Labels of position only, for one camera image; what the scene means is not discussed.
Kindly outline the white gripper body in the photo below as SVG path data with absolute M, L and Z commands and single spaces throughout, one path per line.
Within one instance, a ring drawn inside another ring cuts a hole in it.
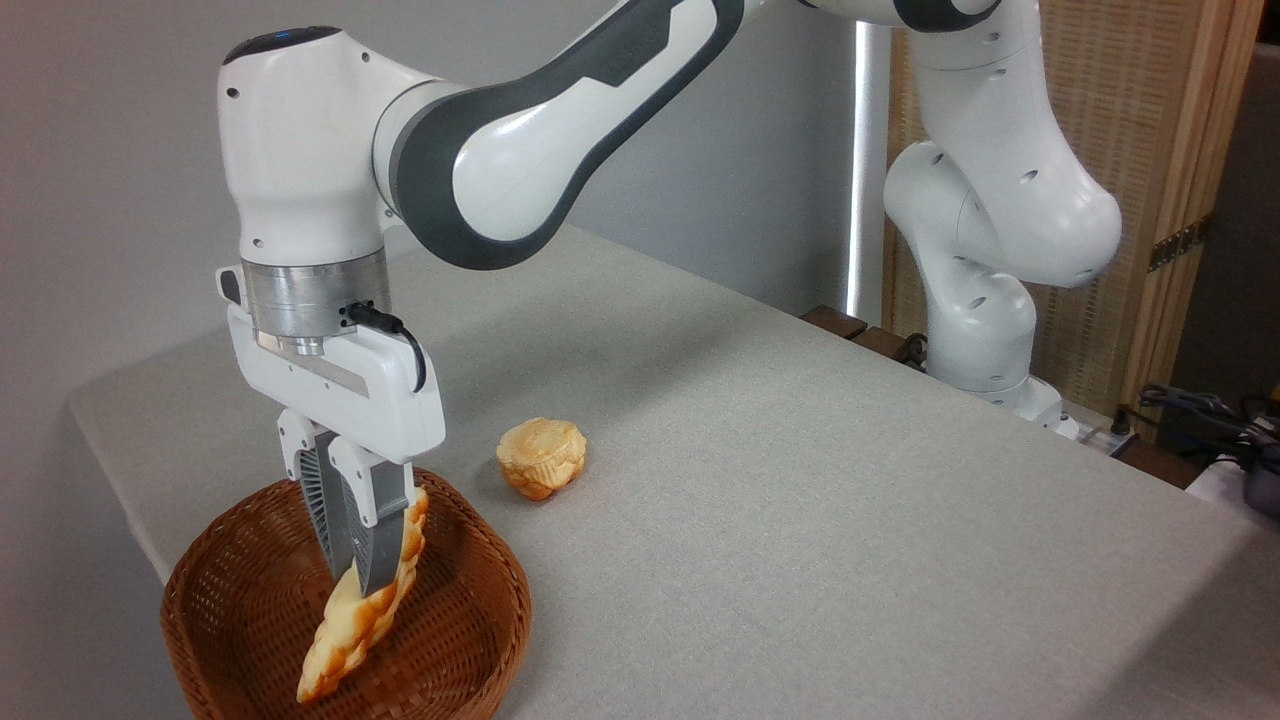
M 431 360 L 419 380 L 402 338 L 360 327 L 328 338 L 323 355 L 298 356 L 259 342 L 250 315 L 228 307 L 237 363 L 251 388 L 365 450 L 407 462 L 440 446 L 445 416 Z

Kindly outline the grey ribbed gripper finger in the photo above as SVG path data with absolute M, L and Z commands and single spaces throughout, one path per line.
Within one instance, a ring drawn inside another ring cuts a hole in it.
M 276 430 L 285 474 L 300 484 L 326 566 L 338 580 L 355 561 L 346 484 L 330 455 L 338 434 L 292 409 L 280 413 Z
M 401 562 L 404 514 L 412 503 L 413 475 L 394 462 L 339 436 L 329 447 L 340 478 L 347 544 L 352 550 L 361 596 L 387 588 Z

